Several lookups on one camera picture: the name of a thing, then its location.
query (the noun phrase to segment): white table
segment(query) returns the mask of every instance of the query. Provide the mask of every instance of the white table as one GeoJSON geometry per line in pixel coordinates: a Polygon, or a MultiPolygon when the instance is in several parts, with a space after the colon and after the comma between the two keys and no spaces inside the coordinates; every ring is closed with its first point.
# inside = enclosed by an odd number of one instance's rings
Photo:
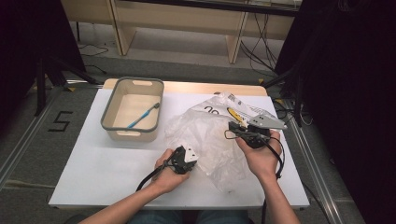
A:
{"type": "MultiPolygon", "coordinates": [[[[158,136],[150,143],[116,142],[102,128],[100,118],[111,90],[99,90],[85,120],[72,154],[49,201],[59,208],[107,206],[132,194],[140,181],[152,170],[154,162],[165,150],[166,121],[188,108],[209,99],[213,94],[177,93],[166,90],[158,126],[158,136]]],[[[275,114],[271,99],[266,96],[236,95],[248,105],[264,108],[275,114]]],[[[307,207],[300,177],[281,133],[286,163],[279,184],[295,208],[307,207]]],[[[262,206],[264,194],[257,178],[250,174],[230,192],[221,192],[199,169],[174,191],[148,203],[146,209],[248,209],[262,206]]]]}

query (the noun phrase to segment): person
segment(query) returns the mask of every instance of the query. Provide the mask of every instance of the person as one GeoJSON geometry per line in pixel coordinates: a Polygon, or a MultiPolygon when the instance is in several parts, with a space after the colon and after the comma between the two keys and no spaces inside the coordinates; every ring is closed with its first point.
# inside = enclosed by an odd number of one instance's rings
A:
{"type": "MultiPolygon", "coordinates": [[[[278,154],[280,154],[281,147],[277,141],[280,138],[280,134],[275,131],[271,131],[270,134],[271,139],[269,144],[278,154]]],[[[290,224],[300,223],[294,211],[291,209],[282,189],[277,183],[277,158],[274,156],[274,154],[267,147],[253,149],[249,147],[242,138],[236,138],[235,141],[246,156],[248,168],[255,176],[257,176],[260,184],[262,185],[268,213],[271,216],[273,222],[290,224]]],[[[162,156],[156,161],[155,167],[162,165],[163,161],[169,158],[172,152],[172,149],[166,149],[162,156]]],[[[155,180],[152,180],[146,187],[120,200],[119,202],[106,207],[98,213],[93,214],[80,223],[124,224],[128,223],[128,221],[130,221],[130,223],[152,223],[148,221],[149,219],[145,219],[152,218],[152,216],[147,217],[145,210],[140,211],[140,209],[146,203],[149,203],[155,198],[174,190],[177,188],[177,186],[189,179],[189,177],[189,172],[184,175],[178,175],[175,174],[169,167],[166,167],[163,169],[161,174],[155,180]]],[[[167,217],[169,217],[172,218],[176,223],[177,221],[180,221],[179,223],[181,223],[180,211],[164,212],[166,215],[162,216],[161,211],[158,211],[157,214],[159,214],[160,218],[157,220],[162,219],[163,223],[172,223],[171,220],[165,220],[167,217]]],[[[198,217],[198,219],[201,218],[203,223],[248,223],[247,211],[245,211],[245,213],[230,211],[227,214],[227,211],[214,210],[207,211],[207,213],[208,214],[205,214],[205,217],[198,217]]]]}

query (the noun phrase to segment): gray floor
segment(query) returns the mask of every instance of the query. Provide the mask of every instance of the gray floor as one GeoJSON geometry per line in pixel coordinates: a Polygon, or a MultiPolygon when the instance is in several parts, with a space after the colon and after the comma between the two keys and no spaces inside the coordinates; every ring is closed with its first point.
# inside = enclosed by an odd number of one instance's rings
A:
{"type": "MultiPolygon", "coordinates": [[[[75,32],[76,25],[72,22],[71,26],[75,32]]],[[[225,39],[222,35],[139,29],[128,55],[120,56],[112,32],[111,26],[80,24],[81,40],[78,42],[80,47],[90,44],[107,50],[94,57],[83,56],[85,64],[93,64],[106,71],[106,74],[103,74],[97,68],[87,67],[95,78],[101,80],[133,75],[157,77],[163,80],[257,85],[262,78],[264,81],[272,78],[262,65],[252,63],[242,51],[239,52],[236,64],[229,64],[225,39]]],[[[253,49],[257,39],[244,38],[244,42],[253,49]]],[[[283,42],[270,40],[269,43],[271,50],[277,55],[283,42]]],[[[93,55],[105,51],[97,47],[87,46],[80,52],[93,55]]],[[[262,43],[255,52],[265,59],[262,43]]],[[[75,76],[68,75],[68,77],[78,79],[75,76]]],[[[267,91],[270,96],[276,98],[279,97],[279,90],[279,86],[274,86],[267,91]]],[[[1,223],[64,223],[75,214],[89,215],[97,210],[60,210],[48,206],[53,187],[67,163],[95,94],[96,89],[90,88],[77,88],[74,91],[60,93],[59,98],[62,100],[54,102],[51,111],[35,134],[35,138],[26,148],[7,184],[0,191],[1,223]],[[73,114],[66,115],[72,122],[66,132],[48,132],[49,129],[59,128],[53,124],[59,111],[73,111],[73,114]],[[10,180],[19,180],[23,183],[12,184],[10,180]]],[[[0,136],[1,164],[6,162],[24,131],[28,129],[29,123],[34,119],[34,113],[35,90],[31,90],[16,112],[9,126],[9,132],[0,136]]],[[[322,143],[315,121],[311,125],[304,124],[299,131],[304,133],[318,165],[317,172],[322,176],[335,203],[336,212],[341,220],[339,223],[364,223],[336,167],[329,162],[331,157],[322,143]]],[[[299,145],[296,132],[289,127],[285,135],[302,181],[318,197],[320,190],[318,190],[309,162],[299,145]]],[[[297,216],[302,223],[326,223],[326,218],[317,202],[308,191],[306,192],[311,205],[305,210],[296,210],[297,216]]],[[[325,201],[320,197],[318,199],[320,202],[325,201]]],[[[255,223],[260,223],[260,209],[249,210],[249,214],[255,223]]]]}

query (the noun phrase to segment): plastic bag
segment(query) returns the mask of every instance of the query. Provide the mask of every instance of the plastic bag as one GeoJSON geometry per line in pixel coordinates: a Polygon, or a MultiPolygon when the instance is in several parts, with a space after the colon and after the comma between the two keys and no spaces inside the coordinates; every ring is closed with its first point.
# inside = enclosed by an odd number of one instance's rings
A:
{"type": "Polygon", "coordinates": [[[245,155],[234,140],[226,139],[229,121],[245,121],[254,111],[228,92],[214,96],[169,120],[166,145],[190,147],[199,156],[197,166],[221,191],[232,191],[247,175],[245,155]]]}

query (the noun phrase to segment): plastic bin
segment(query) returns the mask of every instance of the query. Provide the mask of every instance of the plastic bin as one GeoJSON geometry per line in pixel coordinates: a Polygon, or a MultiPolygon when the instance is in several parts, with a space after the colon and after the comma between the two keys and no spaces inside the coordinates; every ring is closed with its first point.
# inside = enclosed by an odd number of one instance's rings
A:
{"type": "Polygon", "coordinates": [[[163,99],[163,82],[154,78],[120,78],[111,93],[101,119],[102,127],[114,140],[151,142],[157,137],[157,126],[163,99]],[[148,109],[149,114],[132,128],[129,124],[139,119],[148,109]]]}

